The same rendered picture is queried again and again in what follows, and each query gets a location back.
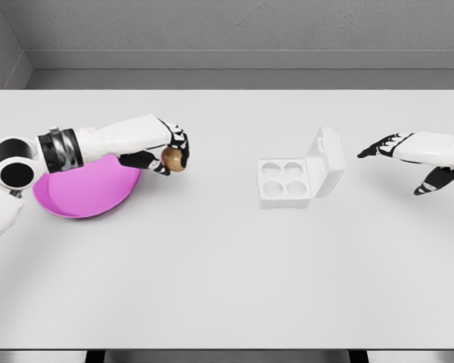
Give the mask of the pink plate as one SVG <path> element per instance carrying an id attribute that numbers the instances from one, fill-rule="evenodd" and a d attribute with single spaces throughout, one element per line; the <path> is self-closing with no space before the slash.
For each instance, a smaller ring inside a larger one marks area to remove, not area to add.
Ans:
<path id="1" fill-rule="evenodd" d="M 33 195 L 48 212 L 71 219 L 99 216 L 119 206 L 133 191 L 140 169 L 107 155 L 82 168 L 43 175 Z"/>

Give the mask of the white egg box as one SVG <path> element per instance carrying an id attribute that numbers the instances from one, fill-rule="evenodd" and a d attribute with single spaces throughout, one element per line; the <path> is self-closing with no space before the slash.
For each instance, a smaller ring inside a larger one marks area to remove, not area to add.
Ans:
<path id="1" fill-rule="evenodd" d="M 345 169 L 339 135 L 321 127 L 305 157 L 258 160 L 260 206 L 304 209 L 311 200 L 329 195 Z"/>

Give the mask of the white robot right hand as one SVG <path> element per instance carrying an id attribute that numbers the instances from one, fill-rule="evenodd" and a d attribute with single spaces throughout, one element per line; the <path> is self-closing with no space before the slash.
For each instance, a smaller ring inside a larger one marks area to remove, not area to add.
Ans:
<path id="1" fill-rule="evenodd" d="M 433 169 L 414 190 L 414 195 L 438 191 L 454 181 L 454 135 L 413 132 L 388 135 L 366 149 L 358 158 L 382 155 L 405 163 L 426 164 Z"/>

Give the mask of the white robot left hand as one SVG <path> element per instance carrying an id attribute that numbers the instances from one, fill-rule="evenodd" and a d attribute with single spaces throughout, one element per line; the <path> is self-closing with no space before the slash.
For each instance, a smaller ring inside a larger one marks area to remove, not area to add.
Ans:
<path id="1" fill-rule="evenodd" d="M 158 159 L 151 150 L 171 147 L 180 153 L 180 166 L 185 169 L 190 157 L 188 136 L 178 125 L 165 123 L 152 115 L 129 119 L 123 123 L 131 127 L 133 133 L 126 131 L 127 137 L 132 137 L 126 146 L 132 153 L 120 154 L 118 160 L 122 166 L 136 169 L 148 169 L 160 175 L 170 175 L 173 168 L 168 167 Z"/>

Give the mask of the brown egg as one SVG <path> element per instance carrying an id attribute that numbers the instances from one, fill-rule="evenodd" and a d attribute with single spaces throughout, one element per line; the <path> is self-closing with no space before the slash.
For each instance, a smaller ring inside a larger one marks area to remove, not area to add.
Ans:
<path id="1" fill-rule="evenodd" d="M 161 153 L 161 160 L 170 172 L 182 172 L 182 152 L 174 147 L 166 147 Z"/>

